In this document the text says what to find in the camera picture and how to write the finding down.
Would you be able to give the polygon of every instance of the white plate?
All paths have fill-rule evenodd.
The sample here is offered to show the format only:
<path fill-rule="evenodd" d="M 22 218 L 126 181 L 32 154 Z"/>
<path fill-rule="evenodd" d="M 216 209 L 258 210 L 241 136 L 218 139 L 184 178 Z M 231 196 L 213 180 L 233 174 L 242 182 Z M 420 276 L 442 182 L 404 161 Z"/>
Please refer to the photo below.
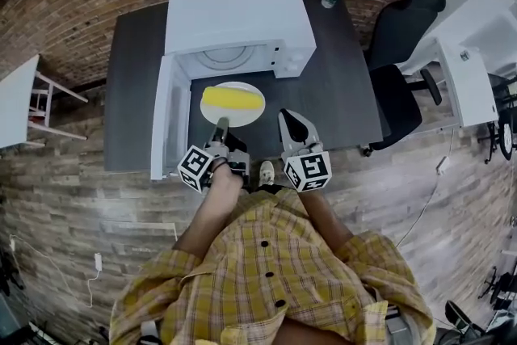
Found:
<path fill-rule="evenodd" d="M 200 103 L 201 113 L 209 120 L 212 124 L 217 124 L 217 121 L 225 116 L 229 119 L 230 127 L 242 127 L 244 125 L 251 124 L 257 118 L 259 118 L 264 112 L 266 107 L 266 100 L 260 90 L 255 88 L 253 85 L 244 82 L 223 82 L 216 86 L 223 86 L 225 88 L 235 88 L 238 90 L 247 90 L 262 96 L 263 105 L 258 109 L 230 109 L 214 107 L 213 105 L 206 105 L 203 102 Z"/>

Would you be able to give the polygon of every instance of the plaid shirt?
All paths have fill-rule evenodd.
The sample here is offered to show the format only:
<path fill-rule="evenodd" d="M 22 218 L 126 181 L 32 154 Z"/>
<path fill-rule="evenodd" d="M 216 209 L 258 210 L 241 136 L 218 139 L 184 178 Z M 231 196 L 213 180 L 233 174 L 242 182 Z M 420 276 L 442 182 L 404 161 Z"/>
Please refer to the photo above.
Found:
<path fill-rule="evenodd" d="M 389 239 L 367 232 L 334 254 L 294 191 L 259 191 L 239 199 L 203 261 L 168 250 L 142 268 L 115 303 L 110 343 L 136 343 L 155 320 L 164 344 L 269 344 L 290 318 L 384 345 L 388 302 L 433 343 L 431 311 Z"/>

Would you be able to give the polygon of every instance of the person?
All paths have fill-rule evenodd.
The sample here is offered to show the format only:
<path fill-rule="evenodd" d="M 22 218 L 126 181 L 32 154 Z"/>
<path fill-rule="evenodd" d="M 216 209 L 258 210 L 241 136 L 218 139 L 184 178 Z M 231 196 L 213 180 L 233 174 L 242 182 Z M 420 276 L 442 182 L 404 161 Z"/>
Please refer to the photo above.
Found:
<path fill-rule="evenodd" d="M 433 343 L 431 311 L 388 238 L 353 235 L 320 191 L 275 185 L 271 162 L 245 196 L 215 164 L 190 226 L 116 301 L 110 343 L 148 339 L 149 324 L 159 340 L 147 343 Z"/>

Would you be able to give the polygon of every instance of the wooden floor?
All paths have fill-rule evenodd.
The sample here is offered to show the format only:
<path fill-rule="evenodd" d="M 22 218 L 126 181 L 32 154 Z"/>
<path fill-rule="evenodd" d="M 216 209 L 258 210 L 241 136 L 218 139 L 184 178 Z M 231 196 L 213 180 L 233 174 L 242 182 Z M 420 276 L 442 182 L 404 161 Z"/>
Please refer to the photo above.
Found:
<path fill-rule="evenodd" d="M 0 208 L 0 243 L 7 250 L 14 234 L 61 269 L 81 304 L 50 260 L 17 239 L 15 255 L 27 291 L 7 299 L 16 314 L 26 310 L 48 332 L 74 344 L 98 338 L 98 327 L 108 326 L 113 301 L 126 281 L 146 259 L 172 246 L 200 197 L 177 180 L 151 183 L 148 174 L 103 171 L 102 91 L 89 106 L 73 111 L 62 101 L 61 109 L 66 115 L 54 125 L 89 140 L 53 138 L 44 149 L 2 155 L 0 185 L 6 201 Z M 334 177 L 326 193 L 354 231 L 376 229 L 397 243 L 436 187 L 401 252 L 437 318 L 445 320 L 443 306 L 452 299 L 483 326 L 492 313 L 477 294 L 509 231 L 515 186 L 511 189 L 511 164 L 501 154 L 488 166 L 483 163 L 487 148 L 476 142 L 477 134 L 476 128 L 454 132 L 451 166 L 440 179 L 435 168 L 449 152 L 451 131 L 417 135 L 370 158 L 362 158 L 357 149 L 334 151 Z M 86 280 L 96 274 L 95 252 L 103 255 L 103 272 L 91 282 L 89 309 Z"/>

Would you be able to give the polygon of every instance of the shoe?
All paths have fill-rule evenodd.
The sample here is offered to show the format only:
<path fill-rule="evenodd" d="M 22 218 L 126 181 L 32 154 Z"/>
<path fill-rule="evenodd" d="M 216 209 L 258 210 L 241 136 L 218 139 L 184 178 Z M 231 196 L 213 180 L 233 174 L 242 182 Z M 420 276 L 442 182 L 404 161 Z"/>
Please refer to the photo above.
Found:
<path fill-rule="evenodd" d="M 258 186 L 263 186 L 267 184 L 271 186 L 275 183 L 275 168 L 273 167 L 273 163 L 271 161 L 265 161 L 260 165 L 260 180 L 258 181 Z"/>

